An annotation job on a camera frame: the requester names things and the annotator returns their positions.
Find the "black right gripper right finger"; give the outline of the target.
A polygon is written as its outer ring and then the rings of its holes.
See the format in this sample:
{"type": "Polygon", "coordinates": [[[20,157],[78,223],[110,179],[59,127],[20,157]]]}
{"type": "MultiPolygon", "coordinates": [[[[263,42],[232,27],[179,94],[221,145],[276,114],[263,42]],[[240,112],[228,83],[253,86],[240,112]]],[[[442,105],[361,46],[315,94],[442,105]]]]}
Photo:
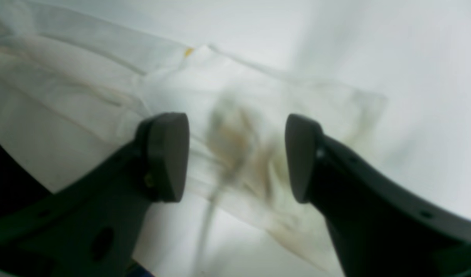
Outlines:
{"type": "Polygon", "coordinates": [[[292,193],[324,217],[347,277],[471,277],[471,221],[392,182],[357,153],[290,114],[292,193]]]}

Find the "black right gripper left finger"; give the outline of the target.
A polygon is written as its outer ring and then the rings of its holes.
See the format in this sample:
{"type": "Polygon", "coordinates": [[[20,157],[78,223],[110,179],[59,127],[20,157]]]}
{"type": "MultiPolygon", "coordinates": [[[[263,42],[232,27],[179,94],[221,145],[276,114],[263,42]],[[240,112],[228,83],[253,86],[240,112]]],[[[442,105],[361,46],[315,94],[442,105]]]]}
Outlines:
{"type": "Polygon", "coordinates": [[[51,194],[0,145],[0,270],[18,277],[123,277],[151,203],[184,194],[184,113],[142,121],[135,138],[51,194]]]}

